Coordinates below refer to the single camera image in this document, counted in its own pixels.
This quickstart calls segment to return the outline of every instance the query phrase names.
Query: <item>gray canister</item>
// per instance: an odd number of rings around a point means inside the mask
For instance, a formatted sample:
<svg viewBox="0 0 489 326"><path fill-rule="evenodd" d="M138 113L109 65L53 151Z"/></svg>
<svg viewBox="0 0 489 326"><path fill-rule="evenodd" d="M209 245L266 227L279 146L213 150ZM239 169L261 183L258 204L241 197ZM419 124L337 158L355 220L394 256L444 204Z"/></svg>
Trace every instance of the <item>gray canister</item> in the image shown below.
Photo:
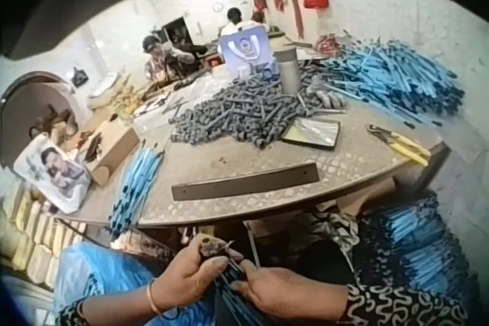
<svg viewBox="0 0 489 326"><path fill-rule="evenodd" d="M297 49L295 47L275 51L282 92L295 95L300 89L299 64L297 63Z"/></svg>

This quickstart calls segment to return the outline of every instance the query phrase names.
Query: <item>woman's left hand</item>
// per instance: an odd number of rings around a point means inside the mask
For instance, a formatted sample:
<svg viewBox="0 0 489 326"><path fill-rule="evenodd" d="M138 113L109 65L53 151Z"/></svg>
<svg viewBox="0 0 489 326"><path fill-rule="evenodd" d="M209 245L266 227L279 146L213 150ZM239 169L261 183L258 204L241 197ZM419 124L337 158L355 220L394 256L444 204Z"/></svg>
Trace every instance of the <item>woman's left hand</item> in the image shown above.
<svg viewBox="0 0 489 326"><path fill-rule="evenodd" d="M154 303L161 311L199 301L210 283L227 267L226 256L212 257L202 262L200 248L205 239L220 241L225 245L218 238L197 234L151 285ZM243 260L243 256L235 251L230 250L230 254L237 262Z"/></svg>

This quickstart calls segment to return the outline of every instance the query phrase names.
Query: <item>pliers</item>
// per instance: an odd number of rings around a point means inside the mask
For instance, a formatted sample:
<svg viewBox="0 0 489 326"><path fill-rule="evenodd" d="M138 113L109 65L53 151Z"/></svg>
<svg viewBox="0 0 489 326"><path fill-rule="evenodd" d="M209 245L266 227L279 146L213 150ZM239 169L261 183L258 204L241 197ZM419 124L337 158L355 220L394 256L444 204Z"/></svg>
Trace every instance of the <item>pliers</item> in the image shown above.
<svg viewBox="0 0 489 326"><path fill-rule="evenodd" d="M383 141L396 152L403 154L424 167L428 166L428 160L431 157L431 152L420 146L418 143L399 133L385 130L382 127L372 124L367 126L367 131Z"/></svg>

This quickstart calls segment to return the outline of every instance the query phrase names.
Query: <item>gold bangle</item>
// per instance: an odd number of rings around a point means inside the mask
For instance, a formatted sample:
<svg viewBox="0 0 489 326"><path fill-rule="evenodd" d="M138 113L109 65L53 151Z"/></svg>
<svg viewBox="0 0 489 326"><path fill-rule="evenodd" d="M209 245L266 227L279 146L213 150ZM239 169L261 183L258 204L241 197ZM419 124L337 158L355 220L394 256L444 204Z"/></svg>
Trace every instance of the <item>gold bangle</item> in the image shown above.
<svg viewBox="0 0 489 326"><path fill-rule="evenodd" d="M151 286L153 285L153 282L150 282L147 287L146 287L146 297L147 297L147 300L150 302L150 307L151 307L151 310L157 315L157 316L160 316L162 317L163 319L165 320L168 320L168 321L173 321L173 320L176 320L181 312L180 312L180 309L177 307L176 308L176 316L174 318L170 318L170 317L167 317L164 315L164 311L161 311L158 306L154 303L154 300L153 300L153 296L151 295Z"/></svg>
<svg viewBox="0 0 489 326"><path fill-rule="evenodd" d="M150 307L151 310L156 314L156 315L161 315L163 312L160 311L160 309L154 304L153 296L151 295L151 286L153 285L153 282L150 282L147 287L146 287L146 296L147 300L150 302Z"/></svg>

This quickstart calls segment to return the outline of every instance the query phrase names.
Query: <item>metal strip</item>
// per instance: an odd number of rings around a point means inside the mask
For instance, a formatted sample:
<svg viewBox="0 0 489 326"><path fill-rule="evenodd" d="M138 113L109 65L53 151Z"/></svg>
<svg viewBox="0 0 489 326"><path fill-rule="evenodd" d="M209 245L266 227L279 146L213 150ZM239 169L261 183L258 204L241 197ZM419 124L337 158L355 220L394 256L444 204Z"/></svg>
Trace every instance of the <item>metal strip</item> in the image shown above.
<svg viewBox="0 0 489 326"><path fill-rule="evenodd" d="M319 181L315 163L305 163L283 169L229 179L180 184L171 187L173 200L189 201L269 192Z"/></svg>

